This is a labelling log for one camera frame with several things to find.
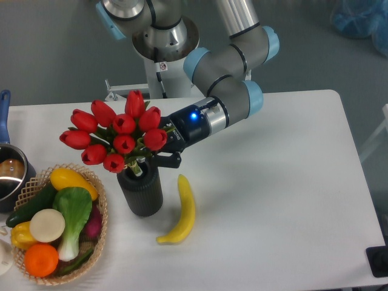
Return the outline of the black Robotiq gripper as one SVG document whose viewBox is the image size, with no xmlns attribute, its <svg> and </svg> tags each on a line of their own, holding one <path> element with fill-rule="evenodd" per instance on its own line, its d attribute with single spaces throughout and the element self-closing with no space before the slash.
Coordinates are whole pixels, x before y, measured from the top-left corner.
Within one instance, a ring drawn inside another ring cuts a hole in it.
<svg viewBox="0 0 388 291">
<path fill-rule="evenodd" d="M 174 127 L 167 134 L 167 142 L 160 150 L 170 155 L 140 157 L 138 162 L 148 162 L 154 167 L 178 169 L 181 165 L 181 154 L 185 148 L 205 139 L 210 135 L 210 126 L 197 105 L 189 105 L 169 116 L 163 116 L 159 128 Z"/>
</svg>

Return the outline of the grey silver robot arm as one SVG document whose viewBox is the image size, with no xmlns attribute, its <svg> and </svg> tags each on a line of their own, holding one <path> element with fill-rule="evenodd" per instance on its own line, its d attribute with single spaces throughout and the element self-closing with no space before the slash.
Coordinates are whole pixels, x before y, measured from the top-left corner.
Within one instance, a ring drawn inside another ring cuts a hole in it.
<svg viewBox="0 0 388 291">
<path fill-rule="evenodd" d="M 194 22 L 180 1 L 99 1 L 96 10 L 116 39 L 129 39 L 144 61 L 152 99 L 188 97 L 196 87 L 203 99 L 163 117 L 171 127 L 167 144 L 150 158 L 157 167 L 177 168 L 181 152 L 256 113 L 263 93 L 248 80 L 251 69 L 279 51 L 274 30 L 262 26 L 251 1 L 217 1 L 230 44 L 213 53 L 199 46 Z"/>
</svg>

